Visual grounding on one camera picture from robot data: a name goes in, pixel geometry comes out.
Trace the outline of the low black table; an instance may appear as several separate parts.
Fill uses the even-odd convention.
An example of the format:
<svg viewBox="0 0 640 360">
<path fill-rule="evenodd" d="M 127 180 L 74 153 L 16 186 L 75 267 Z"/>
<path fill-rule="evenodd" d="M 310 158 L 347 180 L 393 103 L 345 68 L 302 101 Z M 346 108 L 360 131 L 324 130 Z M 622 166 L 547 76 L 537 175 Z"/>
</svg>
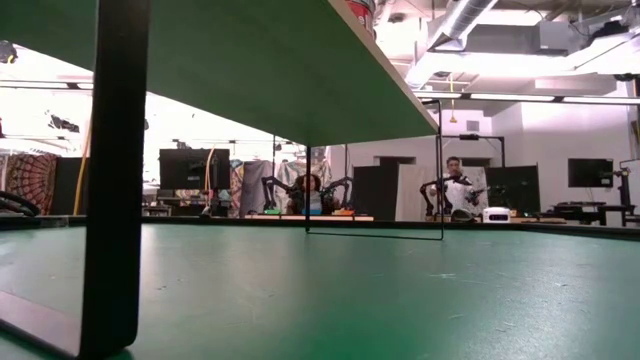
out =
<svg viewBox="0 0 640 360">
<path fill-rule="evenodd" d="M 635 213 L 635 205 L 609 205 L 603 202 L 562 202 L 553 205 L 547 214 L 567 221 L 577 221 L 582 225 L 597 223 L 607 226 L 608 213 L 617 213 L 623 227 L 630 223 L 640 224 L 640 214 Z"/>
</svg>

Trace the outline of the black partition panel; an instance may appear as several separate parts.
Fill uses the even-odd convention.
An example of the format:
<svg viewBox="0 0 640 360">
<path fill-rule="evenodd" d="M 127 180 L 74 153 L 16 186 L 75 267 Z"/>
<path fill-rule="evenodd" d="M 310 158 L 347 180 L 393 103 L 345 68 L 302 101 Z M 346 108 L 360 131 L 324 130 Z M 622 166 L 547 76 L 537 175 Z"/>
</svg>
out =
<svg viewBox="0 0 640 360">
<path fill-rule="evenodd" d="M 488 204 L 532 215 L 541 209 L 538 167 L 486 168 Z"/>
<path fill-rule="evenodd" d="M 72 215 L 81 158 L 60 157 L 56 161 L 51 215 Z"/>
<path fill-rule="evenodd" d="M 355 167 L 351 195 L 355 211 L 375 221 L 394 221 L 398 176 L 399 163 L 387 158 L 379 165 Z"/>
</svg>

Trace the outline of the black gantry frame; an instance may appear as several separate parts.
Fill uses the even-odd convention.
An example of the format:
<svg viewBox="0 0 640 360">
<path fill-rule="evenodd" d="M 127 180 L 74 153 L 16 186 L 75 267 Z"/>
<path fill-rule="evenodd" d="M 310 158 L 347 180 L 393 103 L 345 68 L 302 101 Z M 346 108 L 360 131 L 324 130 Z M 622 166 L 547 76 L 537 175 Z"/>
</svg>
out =
<svg viewBox="0 0 640 360">
<path fill-rule="evenodd" d="M 503 136 L 479 134 L 440 135 L 436 137 L 436 159 L 443 165 L 450 157 L 461 160 L 463 167 L 490 168 L 506 166 L 506 141 Z"/>
</svg>

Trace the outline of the grey rectangular ventilation duct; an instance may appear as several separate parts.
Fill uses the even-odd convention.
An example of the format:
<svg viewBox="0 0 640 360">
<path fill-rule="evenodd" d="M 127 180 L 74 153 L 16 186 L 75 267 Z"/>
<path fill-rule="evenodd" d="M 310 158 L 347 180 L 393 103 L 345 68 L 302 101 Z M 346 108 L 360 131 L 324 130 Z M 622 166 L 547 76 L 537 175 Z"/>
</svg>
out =
<svg viewBox="0 0 640 360">
<path fill-rule="evenodd" d="M 520 55 L 566 56 L 573 31 L 568 23 L 541 21 L 531 26 L 477 25 L 464 51 Z"/>
</svg>

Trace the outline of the long ceiling light strip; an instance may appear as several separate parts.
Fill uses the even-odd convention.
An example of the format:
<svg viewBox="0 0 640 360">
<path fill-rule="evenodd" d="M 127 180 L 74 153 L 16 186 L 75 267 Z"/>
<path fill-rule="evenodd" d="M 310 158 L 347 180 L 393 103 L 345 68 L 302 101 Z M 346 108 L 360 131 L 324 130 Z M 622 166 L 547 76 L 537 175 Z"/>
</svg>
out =
<svg viewBox="0 0 640 360">
<path fill-rule="evenodd" d="M 588 105 L 621 105 L 640 106 L 639 97 L 578 97 L 566 96 L 562 99 L 567 104 L 588 104 Z"/>
<path fill-rule="evenodd" d="M 497 93 L 473 93 L 469 99 L 483 101 L 505 102 L 553 102 L 555 96 L 550 95 L 523 95 L 523 94 L 497 94 Z"/>
</svg>

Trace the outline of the salmon can gold lid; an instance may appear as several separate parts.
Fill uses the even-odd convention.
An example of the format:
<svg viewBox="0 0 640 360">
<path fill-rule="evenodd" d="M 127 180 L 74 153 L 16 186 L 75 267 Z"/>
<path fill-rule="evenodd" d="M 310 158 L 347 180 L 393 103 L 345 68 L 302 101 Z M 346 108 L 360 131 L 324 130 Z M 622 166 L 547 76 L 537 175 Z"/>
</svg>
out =
<svg viewBox="0 0 640 360">
<path fill-rule="evenodd" d="M 352 13 L 366 31 L 375 38 L 374 13 L 376 9 L 375 0 L 345 0 Z"/>
</svg>

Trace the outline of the white box device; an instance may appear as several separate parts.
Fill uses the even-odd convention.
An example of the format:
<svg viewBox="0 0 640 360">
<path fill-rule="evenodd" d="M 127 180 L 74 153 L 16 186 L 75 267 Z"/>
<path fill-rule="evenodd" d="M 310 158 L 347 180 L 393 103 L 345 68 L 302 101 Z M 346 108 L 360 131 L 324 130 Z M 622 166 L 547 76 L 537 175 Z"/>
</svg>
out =
<svg viewBox="0 0 640 360">
<path fill-rule="evenodd" d="M 482 212 L 484 223 L 510 223 L 511 210 L 504 207 L 487 207 Z"/>
</svg>

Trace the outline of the grey hanging cloth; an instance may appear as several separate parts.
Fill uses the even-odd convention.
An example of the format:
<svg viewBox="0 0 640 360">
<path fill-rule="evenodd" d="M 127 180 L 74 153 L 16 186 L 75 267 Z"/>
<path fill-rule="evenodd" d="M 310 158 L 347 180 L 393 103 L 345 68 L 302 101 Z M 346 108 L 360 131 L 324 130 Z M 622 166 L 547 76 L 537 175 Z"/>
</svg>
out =
<svg viewBox="0 0 640 360">
<path fill-rule="evenodd" d="M 240 216 L 250 212 L 261 212 L 265 204 L 262 178 L 272 175 L 270 161 L 256 160 L 244 163 L 244 175 L 241 187 Z"/>
</svg>

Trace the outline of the white hanging sheet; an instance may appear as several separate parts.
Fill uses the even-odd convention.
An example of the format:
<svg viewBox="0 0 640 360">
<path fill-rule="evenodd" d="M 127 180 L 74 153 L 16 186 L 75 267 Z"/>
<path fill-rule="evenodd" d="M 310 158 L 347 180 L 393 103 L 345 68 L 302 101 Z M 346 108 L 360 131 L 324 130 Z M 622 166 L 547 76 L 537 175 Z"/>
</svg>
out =
<svg viewBox="0 0 640 360">
<path fill-rule="evenodd" d="M 398 188 L 395 220 L 423 222 L 427 203 L 420 193 L 424 183 L 436 179 L 434 166 L 401 164 L 398 170 Z"/>
</svg>

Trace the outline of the patterned red tapestry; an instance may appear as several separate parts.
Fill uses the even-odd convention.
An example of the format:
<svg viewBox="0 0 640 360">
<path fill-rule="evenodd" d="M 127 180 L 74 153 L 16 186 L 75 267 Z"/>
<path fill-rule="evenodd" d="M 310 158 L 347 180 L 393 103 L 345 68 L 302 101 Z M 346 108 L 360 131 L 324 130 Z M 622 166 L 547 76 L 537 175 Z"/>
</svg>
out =
<svg viewBox="0 0 640 360">
<path fill-rule="evenodd" d="M 18 195 L 50 212 L 55 188 L 55 155 L 9 155 L 0 161 L 0 189 Z"/>
</svg>

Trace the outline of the black wall screen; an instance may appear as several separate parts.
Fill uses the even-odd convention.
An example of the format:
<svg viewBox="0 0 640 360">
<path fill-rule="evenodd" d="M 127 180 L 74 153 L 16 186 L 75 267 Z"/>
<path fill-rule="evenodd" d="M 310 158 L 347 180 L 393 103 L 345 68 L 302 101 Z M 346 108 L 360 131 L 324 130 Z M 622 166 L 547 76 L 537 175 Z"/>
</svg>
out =
<svg viewBox="0 0 640 360">
<path fill-rule="evenodd" d="M 570 188 L 612 188 L 613 172 L 612 159 L 570 158 L 568 186 Z"/>
</svg>

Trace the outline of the black monitor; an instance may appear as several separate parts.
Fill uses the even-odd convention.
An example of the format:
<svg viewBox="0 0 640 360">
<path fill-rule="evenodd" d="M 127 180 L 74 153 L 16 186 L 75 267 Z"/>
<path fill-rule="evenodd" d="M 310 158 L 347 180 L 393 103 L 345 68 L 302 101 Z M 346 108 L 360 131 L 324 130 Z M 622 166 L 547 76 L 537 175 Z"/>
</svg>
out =
<svg viewBox="0 0 640 360">
<path fill-rule="evenodd" d="M 206 161 L 210 149 L 161 149 L 159 151 L 162 190 L 204 190 Z M 230 187 L 230 150 L 215 149 L 209 165 L 211 189 Z"/>
</svg>

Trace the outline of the person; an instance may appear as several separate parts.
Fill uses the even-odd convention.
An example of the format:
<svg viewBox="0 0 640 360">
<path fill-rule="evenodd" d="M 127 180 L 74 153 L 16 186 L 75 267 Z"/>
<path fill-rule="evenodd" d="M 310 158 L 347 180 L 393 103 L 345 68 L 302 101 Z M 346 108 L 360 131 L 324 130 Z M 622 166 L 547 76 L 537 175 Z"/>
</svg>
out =
<svg viewBox="0 0 640 360">
<path fill-rule="evenodd" d="M 451 217 L 452 222 L 473 222 L 474 215 L 469 209 L 477 204 L 477 195 L 472 182 L 463 173 L 461 160 L 449 157 L 446 161 L 447 173 L 443 180 L 442 195 L 445 215 Z"/>
<path fill-rule="evenodd" d="M 311 215 L 323 213 L 320 179 L 316 175 L 312 175 L 310 179 L 306 175 L 299 176 L 294 182 L 294 189 L 290 197 L 294 214 L 306 214 L 307 210 Z"/>
</svg>

